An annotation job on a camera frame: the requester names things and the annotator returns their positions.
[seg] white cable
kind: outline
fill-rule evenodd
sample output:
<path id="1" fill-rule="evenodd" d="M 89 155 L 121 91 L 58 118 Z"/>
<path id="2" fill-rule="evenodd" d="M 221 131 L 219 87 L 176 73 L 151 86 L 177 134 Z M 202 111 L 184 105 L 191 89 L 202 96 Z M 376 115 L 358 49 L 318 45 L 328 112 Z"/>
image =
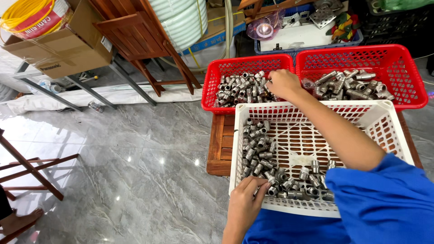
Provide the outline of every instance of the white cable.
<path id="1" fill-rule="evenodd" d="M 429 83 L 423 80 L 424 83 L 430 84 L 430 85 L 434 85 L 434 83 Z"/>
<path id="2" fill-rule="evenodd" d="M 229 50 L 230 50 L 230 45 L 232 43 L 232 37 L 233 37 L 233 13 L 232 13 L 232 3 L 230 0 L 225 0 L 225 14 L 226 14 L 226 18 L 225 18 L 225 24 L 226 24 L 226 49 L 225 51 L 222 53 L 222 55 L 220 56 L 220 58 L 218 59 L 223 59 L 225 58 L 230 58 L 229 55 Z M 170 62 L 169 60 L 160 57 L 160 59 L 169 64 L 170 66 L 173 67 L 178 67 L 176 64 Z M 204 68 L 189 68 L 189 70 L 191 71 L 205 71 L 207 70 L 208 67 L 204 67 Z"/>
<path id="3" fill-rule="evenodd" d="M 430 55 L 423 56 L 423 57 L 414 58 L 413 60 L 421 59 L 421 58 L 426 58 L 426 57 L 431 56 L 431 55 L 433 55 L 433 54 L 434 54 L 434 53 L 432 53 L 432 54 L 430 54 Z"/>

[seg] hand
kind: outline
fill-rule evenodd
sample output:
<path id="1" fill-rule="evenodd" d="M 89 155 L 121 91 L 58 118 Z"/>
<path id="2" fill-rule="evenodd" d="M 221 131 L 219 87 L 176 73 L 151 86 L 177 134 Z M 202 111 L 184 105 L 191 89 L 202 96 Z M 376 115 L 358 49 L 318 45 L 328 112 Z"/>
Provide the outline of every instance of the hand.
<path id="1" fill-rule="evenodd" d="M 259 191 L 253 198 L 258 186 L 260 186 Z M 231 192 L 222 243 L 236 243 L 235 239 L 243 240 L 247 230 L 258 216 L 262 200 L 270 186 L 266 179 L 249 176 Z"/>
<path id="2" fill-rule="evenodd" d="M 289 102 L 292 94 L 295 92 L 305 91 L 305 89 L 303 89 L 300 85 L 298 76 L 286 69 L 271 71 L 268 75 L 268 78 L 273 80 L 273 83 L 267 82 L 266 86 L 268 89 L 270 89 L 274 95 Z"/>

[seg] white plastic basket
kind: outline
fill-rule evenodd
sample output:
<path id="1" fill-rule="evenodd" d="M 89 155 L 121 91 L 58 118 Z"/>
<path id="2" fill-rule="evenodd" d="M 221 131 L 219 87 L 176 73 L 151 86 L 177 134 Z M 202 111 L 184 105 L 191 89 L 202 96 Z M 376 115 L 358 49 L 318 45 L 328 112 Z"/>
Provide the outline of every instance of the white plastic basket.
<path id="1" fill-rule="evenodd" d="M 321 101 L 342 117 L 363 130 L 386 152 L 414 165 L 405 141 L 393 103 L 388 100 L 375 101 Z M 341 159 L 315 129 L 313 124 L 289 102 L 243 103 L 235 110 L 235 132 L 233 134 L 232 165 L 230 169 L 229 195 L 240 183 L 242 173 L 243 134 L 242 128 L 247 118 L 254 122 L 270 121 L 271 130 L 267 133 L 277 143 L 273 159 L 286 174 L 299 178 L 300 168 L 311 168 L 312 160 L 321 162 L 320 172 L 326 173 L 328 160 L 335 160 L 337 167 L 344 167 Z M 300 181 L 300 187 L 310 184 Z M 337 206 L 322 199 L 326 191 L 310 201 L 265 197 L 262 208 L 291 214 L 318 217 L 340 218 Z"/>

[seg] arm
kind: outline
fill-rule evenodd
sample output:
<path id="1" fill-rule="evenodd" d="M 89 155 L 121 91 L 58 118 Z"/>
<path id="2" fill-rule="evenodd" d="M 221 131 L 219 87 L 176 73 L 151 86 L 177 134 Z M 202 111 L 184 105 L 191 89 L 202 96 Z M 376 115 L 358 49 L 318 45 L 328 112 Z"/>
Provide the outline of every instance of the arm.
<path id="1" fill-rule="evenodd" d="M 271 71 L 269 77 L 273 79 L 273 83 L 266 84 L 270 91 L 300 109 L 347 168 L 369 171 L 386 155 L 385 151 L 360 129 L 303 89 L 297 75 L 280 69 Z"/>
<path id="2" fill-rule="evenodd" d="M 227 223 L 223 231 L 222 244 L 241 244 L 250 226 L 261 210 L 262 200 L 271 184 L 266 179 L 249 176 L 244 178 L 230 193 Z"/>

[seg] yellow strap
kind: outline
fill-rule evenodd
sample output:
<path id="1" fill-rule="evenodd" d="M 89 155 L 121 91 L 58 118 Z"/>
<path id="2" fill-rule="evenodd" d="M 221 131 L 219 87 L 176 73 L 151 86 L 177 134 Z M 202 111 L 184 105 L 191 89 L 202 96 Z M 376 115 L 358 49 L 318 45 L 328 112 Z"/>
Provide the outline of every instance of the yellow strap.
<path id="1" fill-rule="evenodd" d="M 199 7 L 199 0 L 196 0 L 196 3 L 197 3 L 197 10 L 199 11 L 199 23 L 201 23 L 201 37 L 202 37 L 204 35 L 204 31 L 202 30 L 202 17 L 201 17 L 201 8 Z"/>
<path id="2" fill-rule="evenodd" d="M 236 12 L 236 13 L 233 13 L 233 15 L 236 15 L 236 14 L 239 14 L 239 13 L 244 13 L 244 12 Z M 213 20 L 222 19 L 222 18 L 224 18 L 224 17 L 226 17 L 226 16 L 222 16 L 222 17 L 218 17 L 218 18 L 215 18 L 215 19 L 212 19 L 212 20 L 208 20 L 208 22 L 211 22 L 211 21 L 213 21 Z"/>
<path id="3" fill-rule="evenodd" d="M 197 62 L 196 58 L 194 57 L 194 54 L 193 54 L 193 52 L 191 51 L 191 49 L 190 49 L 190 48 L 188 48 L 188 51 L 190 52 L 191 56 L 193 57 L 193 59 L 194 59 L 194 61 L 195 61 L 196 65 L 197 65 L 197 67 L 198 67 L 198 68 L 200 69 L 201 67 L 199 66 L 199 63 Z"/>

